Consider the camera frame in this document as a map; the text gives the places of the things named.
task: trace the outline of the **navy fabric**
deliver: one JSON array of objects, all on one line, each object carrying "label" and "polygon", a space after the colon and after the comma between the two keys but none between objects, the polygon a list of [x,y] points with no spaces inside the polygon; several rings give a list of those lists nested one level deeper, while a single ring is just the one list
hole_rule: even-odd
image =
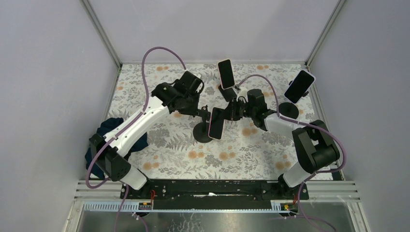
[{"label": "navy fabric", "polygon": [[[99,134],[100,136],[104,136],[105,134],[107,134],[108,132],[114,130],[116,127],[118,127],[121,123],[124,122],[124,119],[118,117],[118,118],[109,118],[106,121],[104,121],[103,123],[101,123],[100,127],[97,129],[97,134]],[[141,151],[142,149],[146,148],[148,146],[148,142],[147,142],[147,134],[145,133],[143,136],[141,136],[141,138],[134,143],[134,145],[131,147],[130,151],[128,152],[128,154],[124,157],[126,160],[128,160],[128,157],[130,157],[131,152],[136,152],[136,151]],[[91,155],[91,149],[88,148],[88,151],[85,155],[87,164],[86,164],[86,168],[88,169],[91,161],[92,161],[92,155]],[[91,173],[96,175],[99,179],[105,179],[104,177],[104,172],[97,166],[94,165],[91,169]]]}]

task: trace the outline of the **round black base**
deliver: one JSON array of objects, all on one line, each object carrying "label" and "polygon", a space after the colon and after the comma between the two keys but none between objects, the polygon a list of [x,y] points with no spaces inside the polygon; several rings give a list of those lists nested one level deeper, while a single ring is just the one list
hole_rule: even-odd
[{"label": "round black base", "polygon": [[198,123],[196,126],[193,128],[192,134],[193,137],[195,138],[196,141],[200,143],[209,143],[212,141],[211,138],[208,137],[208,131],[209,131],[209,123],[205,123],[205,130],[204,130],[204,123]]},{"label": "round black base", "polygon": [[284,115],[286,117],[290,117],[293,119],[297,119],[297,117],[299,116],[298,108],[290,102],[284,102],[284,103],[279,104],[279,113],[281,115]]}]

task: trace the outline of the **white wall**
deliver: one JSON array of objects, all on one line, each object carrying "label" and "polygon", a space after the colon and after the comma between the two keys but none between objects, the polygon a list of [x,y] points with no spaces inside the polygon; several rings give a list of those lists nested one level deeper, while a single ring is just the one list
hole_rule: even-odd
[{"label": "white wall", "polygon": [[0,2],[0,231],[61,231],[116,67],[80,1]]},{"label": "white wall", "polygon": [[[166,46],[184,61],[304,61],[337,0],[91,0],[123,62]],[[154,52],[148,61],[177,61]]]},{"label": "white wall", "polygon": [[409,231],[410,1],[348,1],[311,69],[373,232]]}]

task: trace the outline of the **smartphone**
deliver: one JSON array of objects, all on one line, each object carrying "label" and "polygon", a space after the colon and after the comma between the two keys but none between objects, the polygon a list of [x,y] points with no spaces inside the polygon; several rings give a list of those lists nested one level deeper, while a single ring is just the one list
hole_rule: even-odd
[{"label": "smartphone", "polygon": [[285,97],[296,104],[315,82],[316,77],[305,70],[301,70],[285,92]]},{"label": "smartphone", "polygon": [[224,112],[224,109],[217,107],[212,108],[211,121],[209,122],[209,138],[221,140],[223,127],[225,123]]},{"label": "smartphone", "polygon": [[235,86],[234,71],[232,70],[231,60],[226,59],[218,62],[220,74],[220,86],[222,89],[228,89]]}]

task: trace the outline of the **floral pattern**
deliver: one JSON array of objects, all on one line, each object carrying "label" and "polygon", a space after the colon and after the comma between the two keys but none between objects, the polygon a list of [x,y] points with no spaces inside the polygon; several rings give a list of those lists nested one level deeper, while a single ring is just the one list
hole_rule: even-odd
[{"label": "floral pattern", "polygon": [[[187,64],[187,69],[200,74],[205,83],[199,107],[208,105],[211,110],[212,107],[227,106],[214,81],[219,75],[216,65]],[[237,82],[254,73],[269,78],[279,102],[284,101],[288,83],[300,69],[299,64],[233,64]],[[145,66],[145,72],[148,89],[152,91],[159,83],[170,83],[180,78],[184,70],[179,64],[150,64]],[[253,77],[243,86],[261,89],[268,107],[276,108],[272,89],[265,80]],[[124,64],[107,117],[126,119],[144,102],[141,65]],[[300,113],[298,120],[309,122],[315,119],[309,97],[301,99],[297,107]],[[207,144],[198,143],[193,138],[192,129],[199,122],[199,117],[172,113],[148,131],[149,146],[132,153],[129,162],[150,178],[277,179],[297,161],[292,140],[257,128],[249,118],[226,122],[222,140]],[[315,179],[330,180],[332,176],[320,174]]]}]

